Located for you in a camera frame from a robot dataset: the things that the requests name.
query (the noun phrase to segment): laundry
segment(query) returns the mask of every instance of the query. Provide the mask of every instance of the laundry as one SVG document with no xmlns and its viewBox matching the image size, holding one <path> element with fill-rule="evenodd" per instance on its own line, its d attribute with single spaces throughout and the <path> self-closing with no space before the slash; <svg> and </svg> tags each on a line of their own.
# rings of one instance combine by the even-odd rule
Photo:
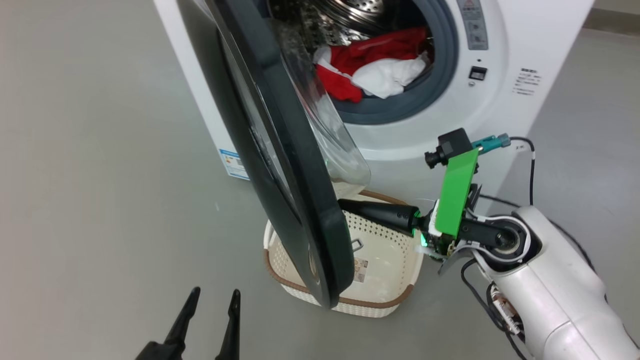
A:
<svg viewBox="0 0 640 360">
<path fill-rule="evenodd" d="M 426 67 L 421 58 L 412 60 L 380 59 L 356 70 L 351 83 L 367 95 L 379 98 L 401 94 Z"/>
<path fill-rule="evenodd" d="M 360 102 L 367 95 L 400 94 L 426 67 L 420 58 L 426 28 L 394 31 L 349 46 L 323 46 L 313 57 L 318 77 L 338 100 Z"/>
</svg>

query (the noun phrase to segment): white wall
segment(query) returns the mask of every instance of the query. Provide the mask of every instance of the white wall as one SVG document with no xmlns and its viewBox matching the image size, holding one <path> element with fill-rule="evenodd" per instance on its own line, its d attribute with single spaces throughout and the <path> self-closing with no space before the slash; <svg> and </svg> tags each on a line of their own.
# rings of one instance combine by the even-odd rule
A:
<svg viewBox="0 0 640 360">
<path fill-rule="evenodd" d="M 640 14 L 640 0 L 596 0 L 594 8 Z"/>
</svg>

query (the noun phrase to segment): basket rim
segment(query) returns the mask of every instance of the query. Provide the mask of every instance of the basket rim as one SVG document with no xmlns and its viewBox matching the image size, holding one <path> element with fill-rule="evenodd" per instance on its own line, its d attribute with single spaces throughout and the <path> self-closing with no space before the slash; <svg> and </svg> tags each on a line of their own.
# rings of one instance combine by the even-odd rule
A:
<svg viewBox="0 0 640 360">
<path fill-rule="evenodd" d="M 391 204 L 407 205 L 407 203 L 402 200 L 398 200 L 387 195 L 370 192 L 369 190 L 362 190 L 359 195 L 371 197 L 373 199 L 377 199 L 381 201 L 386 201 Z M 269 250 L 264 249 L 263 251 L 264 251 L 264 262 L 265 262 L 265 265 L 267 266 L 267 272 L 269 272 L 269 275 L 271 275 L 271 277 L 274 278 L 275 281 L 279 282 L 284 286 L 288 286 L 290 288 L 294 288 L 295 290 L 302 291 L 303 293 L 311 294 L 311 292 L 309 292 L 307 287 L 298 285 L 295 282 L 284 279 L 283 277 L 276 274 L 275 270 L 273 270 L 273 267 L 271 267 L 271 263 L 269 262 Z M 388 307 L 394 307 L 396 305 L 400 305 L 400 303 L 402 303 L 403 301 L 406 300 L 406 298 L 409 297 L 412 291 L 413 291 L 413 284 L 409 284 L 404 289 L 402 294 L 400 294 L 400 296 L 398 296 L 393 300 L 389 300 L 387 302 L 371 302 L 371 301 L 355 300 L 355 299 L 350 299 L 346 297 L 340 297 L 339 302 L 343 304 L 348 304 L 348 305 L 372 307 L 374 309 L 386 309 Z"/>
</svg>

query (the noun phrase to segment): label sticker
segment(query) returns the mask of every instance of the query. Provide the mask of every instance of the label sticker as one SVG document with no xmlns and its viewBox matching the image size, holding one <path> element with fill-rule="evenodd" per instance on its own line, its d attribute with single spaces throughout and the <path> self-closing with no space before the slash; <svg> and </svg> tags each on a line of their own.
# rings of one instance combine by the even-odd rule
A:
<svg viewBox="0 0 640 360">
<path fill-rule="evenodd" d="M 364 282 L 365 275 L 367 274 L 367 268 L 369 267 L 368 260 L 353 258 L 353 280 L 355 282 Z"/>
<path fill-rule="evenodd" d="M 458 0 L 467 32 L 469 50 L 487 50 L 489 41 L 486 34 L 484 14 L 480 0 Z"/>
<path fill-rule="evenodd" d="M 521 68 L 516 76 L 511 92 L 518 95 L 533 96 L 542 82 L 537 70 Z"/>
<path fill-rule="evenodd" d="M 244 165 L 242 164 L 242 160 L 240 160 L 240 156 L 238 156 L 238 154 L 222 149 L 220 150 L 220 154 L 222 155 L 222 161 L 224 162 L 229 175 L 249 180 L 249 175 L 247 175 Z"/>
</svg>

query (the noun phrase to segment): connector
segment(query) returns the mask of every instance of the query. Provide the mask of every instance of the connector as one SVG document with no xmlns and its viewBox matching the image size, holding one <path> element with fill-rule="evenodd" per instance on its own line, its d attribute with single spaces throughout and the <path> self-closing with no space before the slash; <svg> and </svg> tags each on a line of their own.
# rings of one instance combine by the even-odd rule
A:
<svg viewBox="0 0 640 360">
<path fill-rule="evenodd" d="M 479 154 L 482 155 L 490 152 L 491 150 L 498 149 L 499 147 L 507 147 L 511 145 L 511 139 L 509 139 L 509 135 L 504 133 L 502 135 L 498 135 L 498 137 L 495 135 L 488 136 L 476 142 L 472 142 L 471 145 L 478 149 Z"/>
</svg>

